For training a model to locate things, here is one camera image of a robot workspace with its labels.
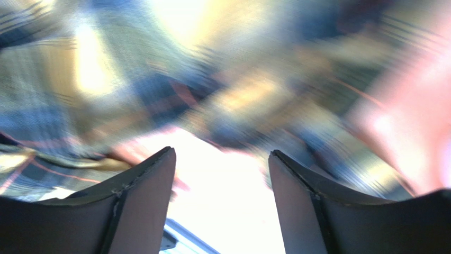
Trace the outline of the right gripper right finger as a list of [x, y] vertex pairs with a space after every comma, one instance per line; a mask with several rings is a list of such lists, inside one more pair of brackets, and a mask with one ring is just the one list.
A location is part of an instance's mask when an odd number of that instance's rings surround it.
[[450, 190], [406, 201], [355, 191], [279, 150], [269, 171], [286, 253], [450, 253]]

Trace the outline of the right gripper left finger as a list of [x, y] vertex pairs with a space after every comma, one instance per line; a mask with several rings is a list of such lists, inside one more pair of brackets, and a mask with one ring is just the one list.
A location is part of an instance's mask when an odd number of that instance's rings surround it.
[[165, 231], [176, 153], [144, 162], [64, 199], [1, 198], [1, 253], [158, 253], [175, 247]]

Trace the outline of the yellow plaid long sleeve shirt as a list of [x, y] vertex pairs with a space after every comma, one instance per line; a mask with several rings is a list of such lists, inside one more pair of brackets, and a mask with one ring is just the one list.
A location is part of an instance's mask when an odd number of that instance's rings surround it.
[[450, 1], [1, 1], [1, 195], [76, 192], [182, 129], [364, 192], [450, 186]]

